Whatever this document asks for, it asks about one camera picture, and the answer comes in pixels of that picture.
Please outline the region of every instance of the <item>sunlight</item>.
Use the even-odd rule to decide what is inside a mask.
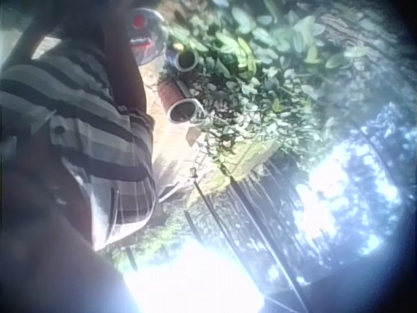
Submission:
[[[126,273],[126,284],[144,313],[256,313],[263,296],[237,265],[197,243],[171,264]]]

